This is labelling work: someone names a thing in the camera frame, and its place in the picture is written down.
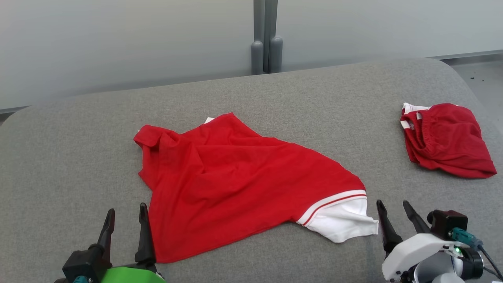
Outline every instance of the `teal connector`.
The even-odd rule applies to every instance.
[[[79,276],[75,278],[73,283],[88,283],[88,280],[84,276]]]
[[[480,249],[478,246],[482,246],[484,243],[477,239],[475,236],[472,234],[468,233],[467,231],[460,229],[460,228],[454,228],[452,231],[449,232],[448,234],[454,241],[461,242],[463,244],[467,244],[470,246],[470,248],[474,249],[475,251],[479,251]]]

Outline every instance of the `gray floor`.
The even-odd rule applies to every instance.
[[[503,133],[503,54],[444,62],[466,81]]]

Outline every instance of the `folded red garment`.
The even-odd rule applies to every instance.
[[[403,104],[401,125],[412,162],[464,178],[489,178],[496,168],[473,113],[450,103]]]
[[[144,126],[140,177],[159,262],[182,260],[295,221],[334,242],[377,234],[360,179],[300,145],[262,137],[232,113],[178,134]]]

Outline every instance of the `gray fabric surface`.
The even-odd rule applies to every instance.
[[[139,203],[151,196],[137,175],[134,135],[145,124],[183,132],[227,112],[340,162],[366,185],[368,214],[377,218],[382,199],[404,238],[414,229],[403,199],[425,218],[436,208],[468,215],[468,230],[503,268],[503,175],[465,180],[411,163],[398,122],[403,102],[470,108],[502,170],[496,127],[463,80],[432,59],[90,94],[21,110],[0,127],[0,282],[54,282],[73,250],[97,240],[111,207],[111,260],[133,262]],[[383,257],[380,236],[334,244],[287,223],[158,269],[169,282],[374,282]]]

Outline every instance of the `red fabric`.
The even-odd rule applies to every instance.
[[[429,110],[403,110],[400,120],[410,125],[404,131],[412,162],[465,178],[489,178],[496,174],[480,126],[469,109],[444,103]]]
[[[296,221],[317,201],[364,190],[339,163],[262,137],[232,113],[183,134],[144,126],[140,177],[159,262],[182,260]]]

